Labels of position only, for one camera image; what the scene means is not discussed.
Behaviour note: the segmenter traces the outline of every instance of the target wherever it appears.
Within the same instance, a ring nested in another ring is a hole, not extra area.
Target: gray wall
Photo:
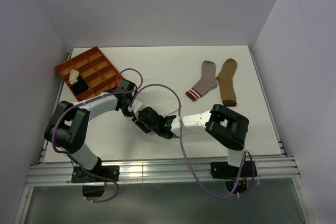
[[[38,0],[69,47],[253,45],[276,0]]]
[[[36,0],[0,0],[0,223],[12,223],[55,102],[64,46]]]
[[[255,58],[318,223],[336,222],[336,0],[277,0]]]

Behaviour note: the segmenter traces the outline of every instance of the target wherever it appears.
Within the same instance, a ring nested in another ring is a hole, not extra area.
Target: sock
[[[217,75],[217,80],[219,84],[220,97],[222,99],[223,105],[227,107],[236,106],[236,94],[233,89],[233,75],[237,69],[237,62],[234,59],[227,59]]]
[[[185,94],[195,102],[216,86],[216,64],[212,61],[205,60],[202,63],[201,79],[189,89],[189,91],[185,92]]]

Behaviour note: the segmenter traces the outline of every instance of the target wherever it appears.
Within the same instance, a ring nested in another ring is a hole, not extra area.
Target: purple cable
[[[97,96],[97,97],[93,97],[93,98],[91,98],[91,99],[89,99],[89,100],[87,100],[87,101],[80,102],[80,103],[75,104],[74,106],[68,108],[68,109],[67,109],[67,110],[60,116],[60,118],[59,118],[58,121],[56,122],[54,131],[52,132],[52,136],[51,136],[51,144],[52,144],[53,149],[54,149],[55,152],[57,152],[57,153],[63,153],[63,154],[67,154],[67,156],[68,156],[73,162],[75,162],[76,164],[79,164],[79,163],[77,162],[77,160],[76,160],[73,156],[71,156],[69,153],[67,153],[67,152],[63,152],[63,151],[59,151],[59,150],[56,148],[56,143],[55,143],[55,141],[56,141],[56,131],[57,131],[59,125],[61,124],[61,122],[63,121],[64,117],[65,117],[71,110],[73,110],[74,108],[80,107],[80,106],[82,106],[82,105],[84,105],[84,104],[88,104],[88,103],[97,101],[97,100],[99,100],[99,99],[101,99],[101,98],[103,98],[103,97],[108,97],[108,96],[110,96],[110,95],[127,94],[127,93],[133,93],[134,91],[138,91],[138,89],[141,88],[141,85],[142,85],[142,83],[143,83],[143,78],[142,78],[142,75],[140,74],[140,72],[137,71],[136,69],[133,69],[133,68],[126,68],[126,69],[122,70],[122,71],[119,73],[119,75],[117,76],[117,79],[119,78],[120,74],[123,73],[123,72],[126,71],[126,70],[132,70],[132,71],[135,71],[136,73],[139,74],[140,79],[141,79],[141,82],[140,82],[139,87],[137,87],[136,89],[131,90],[131,91],[108,93],[108,94],[105,94],[105,95],[100,95],[100,96]],[[85,169],[83,166],[81,166],[80,164],[79,164],[79,167],[80,167],[80,168],[82,169],[82,171],[85,172],[86,174],[88,174],[88,175],[90,175],[90,176],[92,176],[92,177],[98,178],[98,179],[103,179],[103,180],[106,180],[106,181],[108,181],[108,182],[112,182],[112,183],[114,183],[114,184],[116,185],[116,187],[117,187],[117,191],[116,191],[111,197],[109,197],[109,198],[107,198],[107,199],[103,199],[103,200],[87,199],[87,200],[92,201],[92,202],[96,202],[96,203],[101,203],[101,202],[106,202],[106,201],[109,201],[109,200],[113,199],[113,198],[118,194],[120,187],[119,187],[119,185],[117,184],[117,182],[115,182],[115,181],[113,181],[113,180],[111,180],[111,179],[109,179],[109,178],[104,178],[104,177],[101,177],[101,176],[99,176],[99,175],[93,174],[93,173],[89,172],[88,170],[86,170],[86,169]]]
[[[211,195],[212,197],[216,198],[216,199],[227,199],[229,197],[232,196],[232,194],[234,193],[234,191],[236,190],[237,186],[238,186],[238,182],[239,182],[239,178],[240,178],[240,174],[241,174],[241,171],[243,169],[243,166],[244,166],[244,162],[245,162],[245,159],[246,159],[246,154],[249,155],[251,161],[252,161],[252,156],[251,156],[251,153],[249,151],[244,151],[244,154],[243,154],[243,158],[241,159],[241,163],[240,163],[240,167],[239,167],[239,170],[238,170],[238,174],[237,174],[237,178],[236,178],[236,181],[235,181],[235,185],[234,187],[232,188],[232,190],[230,191],[230,193],[228,195],[225,195],[225,196],[220,196],[220,195],[217,195],[215,193],[213,193],[212,191],[210,191],[208,188],[206,188],[206,186],[200,181],[200,179],[198,178],[198,176],[196,175],[194,169],[192,168],[191,166],[191,163],[187,157],[187,154],[185,152],[185,149],[184,149],[184,146],[183,146],[183,140],[182,140],[182,133],[183,133],[183,121],[182,121],[182,117],[181,117],[181,101],[180,101],[180,98],[179,96],[176,94],[176,92],[174,90],[172,90],[171,88],[165,86],[165,85],[162,85],[162,84],[150,84],[150,85],[147,85],[145,87],[143,87],[142,89],[140,89],[137,94],[135,94],[132,102],[131,102],[131,105],[133,105],[133,102],[135,101],[136,97],[139,95],[139,93],[144,90],[145,88],[148,88],[148,87],[152,87],[152,86],[159,86],[159,87],[164,87],[166,89],[169,89],[177,98],[177,101],[178,101],[178,107],[179,107],[179,118],[180,118],[180,124],[181,124],[181,127],[180,127],[180,146],[181,146],[181,151],[182,151],[182,154],[183,154],[183,157],[187,163],[187,166],[190,170],[190,172],[192,173],[193,177],[195,178],[196,182],[199,184],[199,186],[205,190],[209,195]],[[253,168],[253,175],[252,175],[252,180],[251,180],[251,184],[253,183],[253,180],[254,180],[254,177],[255,177],[255,167]]]

